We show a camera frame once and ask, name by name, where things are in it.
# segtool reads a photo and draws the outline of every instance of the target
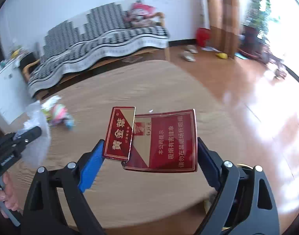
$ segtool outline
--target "wooden armrest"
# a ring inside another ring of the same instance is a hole
[[[154,15],[151,16],[151,18],[153,17],[159,17],[160,18],[160,23],[161,23],[161,26],[165,26],[165,14],[162,13],[162,12],[156,12]]]
[[[39,61],[40,61],[40,60],[38,59],[38,60],[36,60],[35,62],[32,62],[32,63],[28,64],[27,66],[25,66],[25,67],[23,68],[22,73],[23,73],[23,75],[24,75],[26,81],[29,81],[29,79],[30,79],[30,77],[31,77],[31,76],[30,76],[30,73],[29,73],[29,68],[32,67],[32,66],[34,66],[34,65],[36,65],[36,64],[38,64]]]

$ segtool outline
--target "white cabinet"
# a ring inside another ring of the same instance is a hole
[[[27,84],[13,61],[0,71],[0,121],[4,120],[10,125],[25,112],[30,103],[32,98],[27,91]],[[8,132],[9,128],[2,124],[0,122],[0,129]]]

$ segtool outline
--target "pink stuffed toy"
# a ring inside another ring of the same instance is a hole
[[[137,1],[132,4],[126,21],[131,22],[133,28],[155,26],[156,23],[150,19],[154,17],[154,10],[153,6]]]

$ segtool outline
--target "wooden table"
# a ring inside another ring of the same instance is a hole
[[[152,60],[99,74],[58,92],[75,118],[73,131],[52,128],[52,145],[44,166],[60,169],[92,150],[105,138],[113,106],[135,106],[137,114],[194,108],[197,131],[222,159],[244,161],[244,142],[230,118],[202,84],[174,64]],[[231,156],[225,150],[235,149]],[[23,207],[36,168],[18,162],[10,170]],[[105,160],[85,198],[104,228],[157,220],[193,206],[212,188],[201,169],[196,173],[160,174],[125,171],[120,162]],[[64,194],[61,205],[74,224]]]

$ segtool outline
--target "human hand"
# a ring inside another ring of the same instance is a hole
[[[8,172],[3,174],[2,180],[5,183],[5,188],[3,188],[3,191],[0,190],[0,201],[4,201],[7,209],[16,211],[19,208],[18,198],[14,192],[13,184]],[[8,218],[3,210],[1,210],[1,213],[5,218]]]

